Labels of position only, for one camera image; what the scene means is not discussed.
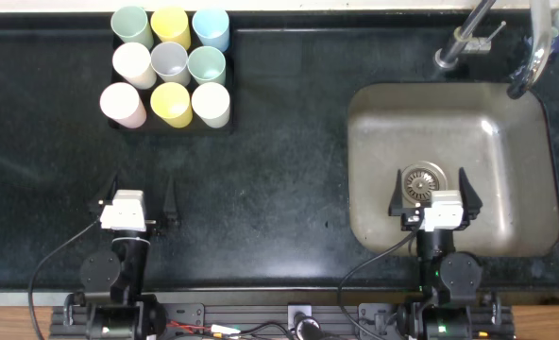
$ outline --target yellow cup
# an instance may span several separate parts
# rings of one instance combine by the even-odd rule
[[[151,94],[152,110],[173,128],[185,128],[194,114],[189,93],[183,85],[167,82],[161,84]]]
[[[160,8],[151,16],[151,27],[164,43],[180,43],[185,50],[192,44],[187,13],[180,7]]]

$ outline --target faucet handle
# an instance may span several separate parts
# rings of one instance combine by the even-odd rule
[[[500,33],[500,31],[506,26],[506,22],[502,21],[498,28],[489,35],[487,38],[470,38],[466,43],[464,54],[487,54],[491,51],[491,41]]]

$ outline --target white wall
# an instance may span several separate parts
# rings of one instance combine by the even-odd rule
[[[125,5],[147,10],[180,5],[186,10],[472,9],[479,0],[0,0],[0,12],[114,11]],[[550,0],[554,9],[559,0]],[[498,0],[494,9],[526,9],[529,0]]]

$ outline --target blue cup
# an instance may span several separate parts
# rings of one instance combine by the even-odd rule
[[[192,20],[195,34],[203,45],[221,52],[229,48],[229,16],[222,9],[201,9]]]

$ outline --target sink drain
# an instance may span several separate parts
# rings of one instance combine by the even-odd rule
[[[429,161],[409,165],[403,174],[403,193],[412,203],[427,202],[431,199],[431,192],[448,189],[446,175]]]

